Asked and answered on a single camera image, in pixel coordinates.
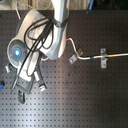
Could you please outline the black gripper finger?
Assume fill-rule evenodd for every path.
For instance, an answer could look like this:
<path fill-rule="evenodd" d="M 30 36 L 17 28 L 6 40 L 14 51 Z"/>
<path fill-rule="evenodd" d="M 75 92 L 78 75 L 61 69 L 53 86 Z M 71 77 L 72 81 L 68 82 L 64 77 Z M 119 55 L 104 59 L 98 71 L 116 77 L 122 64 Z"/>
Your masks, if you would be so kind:
<path fill-rule="evenodd" d="M 25 103 L 25 93 L 24 92 L 18 90 L 17 96 L 18 96 L 19 103 Z"/>

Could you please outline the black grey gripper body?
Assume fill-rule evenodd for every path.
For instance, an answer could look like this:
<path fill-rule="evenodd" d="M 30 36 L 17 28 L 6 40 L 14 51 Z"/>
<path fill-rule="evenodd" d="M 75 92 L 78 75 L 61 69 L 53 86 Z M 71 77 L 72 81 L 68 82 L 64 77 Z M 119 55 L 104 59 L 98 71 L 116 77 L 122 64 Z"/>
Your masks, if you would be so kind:
<path fill-rule="evenodd" d="M 32 85 L 33 85 L 32 81 L 26 81 L 20 78 L 16 84 L 18 95 L 23 97 L 25 94 L 29 94 L 31 91 Z"/>

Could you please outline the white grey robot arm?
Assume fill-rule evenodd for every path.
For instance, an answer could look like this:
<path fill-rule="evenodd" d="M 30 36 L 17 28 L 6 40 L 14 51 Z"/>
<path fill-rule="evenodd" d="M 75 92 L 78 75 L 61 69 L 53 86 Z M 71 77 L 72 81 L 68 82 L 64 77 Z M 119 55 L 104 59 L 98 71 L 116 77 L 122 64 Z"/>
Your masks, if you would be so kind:
<path fill-rule="evenodd" d="M 20 19 L 16 36 L 8 44 L 8 59 L 17 69 L 12 88 L 17 88 L 21 104 L 25 102 L 25 95 L 30 93 L 34 81 L 41 91 L 46 89 L 40 61 L 56 60 L 65 49 L 70 0 L 51 1 L 54 15 L 48 18 L 31 9 Z"/>

